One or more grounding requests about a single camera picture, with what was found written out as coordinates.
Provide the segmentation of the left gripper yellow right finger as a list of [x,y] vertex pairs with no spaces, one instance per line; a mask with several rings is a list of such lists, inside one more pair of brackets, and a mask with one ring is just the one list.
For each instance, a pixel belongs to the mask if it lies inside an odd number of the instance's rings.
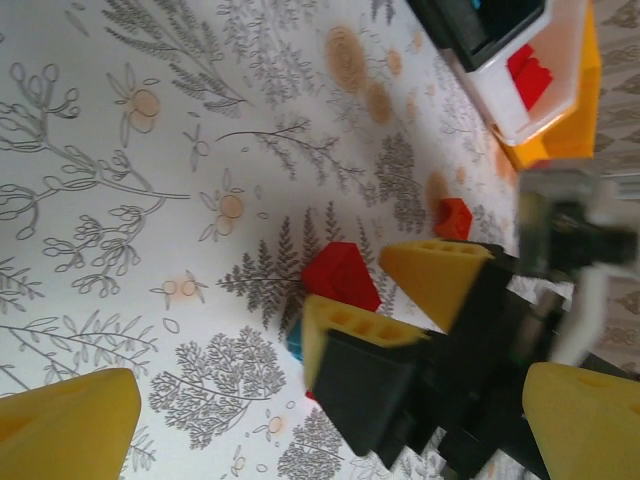
[[549,476],[639,477],[639,383],[540,362],[527,373],[522,405]]

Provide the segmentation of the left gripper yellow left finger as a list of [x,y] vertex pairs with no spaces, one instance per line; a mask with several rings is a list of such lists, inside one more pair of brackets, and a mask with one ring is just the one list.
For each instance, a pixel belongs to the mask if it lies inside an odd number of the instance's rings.
[[1,399],[3,479],[117,479],[141,411],[134,374],[114,368]]

